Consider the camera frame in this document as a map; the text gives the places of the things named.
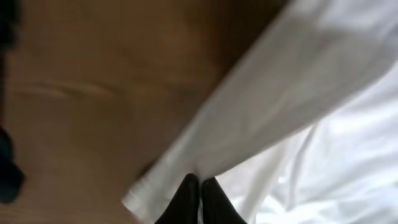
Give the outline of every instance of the white sheet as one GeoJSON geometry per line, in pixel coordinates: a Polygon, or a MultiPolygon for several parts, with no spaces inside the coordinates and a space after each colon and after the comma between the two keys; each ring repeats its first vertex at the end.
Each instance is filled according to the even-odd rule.
{"type": "MultiPolygon", "coordinates": [[[[353,206],[362,200],[337,199],[364,191],[358,187],[391,168],[383,161],[368,167],[370,146],[361,138],[371,139],[368,134],[376,122],[391,124],[393,112],[386,115],[390,119],[369,119],[367,126],[362,119],[355,123],[351,113],[325,115],[392,68],[398,58],[397,11],[398,2],[393,0],[293,2],[161,160],[132,187],[125,206],[146,223],[154,223],[185,174],[194,172],[204,180],[268,149],[218,177],[249,223],[350,223],[372,215],[365,207],[353,206]],[[363,151],[367,153],[353,159],[363,151]],[[353,172],[359,167],[361,172],[353,172]],[[278,180],[280,187],[275,186],[278,180]],[[295,214],[306,216],[294,220],[295,214]]],[[[381,141],[378,149],[389,163],[393,158],[389,152],[395,152],[391,145],[381,141]]],[[[381,176],[384,184],[394,182],[393,175],[381,176]]],[[[380,211],[396,212],[388,208],[380,211]]]]}

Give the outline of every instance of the brown background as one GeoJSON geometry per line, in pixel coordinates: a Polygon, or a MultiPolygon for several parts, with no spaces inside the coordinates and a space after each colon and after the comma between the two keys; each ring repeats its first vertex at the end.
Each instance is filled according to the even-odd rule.
{"type": "Polygon", "coordinates": [[[0,224],[135,223],[129,186],[275,16],[270,0],[25,0],[5,118],[27,181],[0,224]]]}

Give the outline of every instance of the white fabric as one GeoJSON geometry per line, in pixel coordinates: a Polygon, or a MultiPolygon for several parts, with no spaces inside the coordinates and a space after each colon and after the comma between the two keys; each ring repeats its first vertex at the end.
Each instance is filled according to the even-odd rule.
{"type": "MultiPolygon", "coordinates": [[[[366,128],[373,130],[374,122],[382,119],[369,119],[367,126],[345,127],[353,118],[351,113],[324,116],[392,68],[398,58],[397,11],[395,0],[293,2],[237,64],[181,137],[132,187],[123,201],[125,206],[146,223],[154,223],[185,174],[194,172],[204,180],[273,146],[218,177],[249,223],[350,223],[350,219],[361,220],[373,212],[373,207],[368,211],[353,206],[363,198],[337,200],[353,190],[357,193],[393,182],[384,175],[380,185],[363,186],[390,166],[381,161],[368,167],[365,162],[371,161],[370,152],[358,155],[357,160],[352,156],[368,149],[361,138],[370,139],[366,128]],[[340,133],[332,129],[330,134],[328,122],[340,128],[340,133]],[[363,169],[359,177],[358,167],[363,169]],[[314,169],[326,175],[313,175],[314,169]],[[278,180],[280,187],[275,186],[278,180]],[[294,220],[297,214],[307,216],[294,220]]],[[[384,157],[390,162],[388,153],[396,152],[390,150],[391,144],[381,141],[378,149],[384,153],[380,157],[387,154],[384,157]]]]}

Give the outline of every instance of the brown surface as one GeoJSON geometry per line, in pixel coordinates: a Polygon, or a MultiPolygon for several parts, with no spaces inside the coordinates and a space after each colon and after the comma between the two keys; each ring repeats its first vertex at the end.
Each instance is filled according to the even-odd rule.
{"type": "Polygon", "coordinates": [[[0,223],[134,223],[120,199],[270,21],[269,2],[22,1],[5,126],[27,182],[0,223]]]}

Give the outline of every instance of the wood grain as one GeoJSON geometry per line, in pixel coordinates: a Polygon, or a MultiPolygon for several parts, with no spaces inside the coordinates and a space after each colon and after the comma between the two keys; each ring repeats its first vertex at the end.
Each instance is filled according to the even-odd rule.
{"type": "Polygon", "coordinates": [[[280,9],[250,0],[25,0],[5,127],[27,176],[0,224],[135,223],[129,186],[280,9]]]}

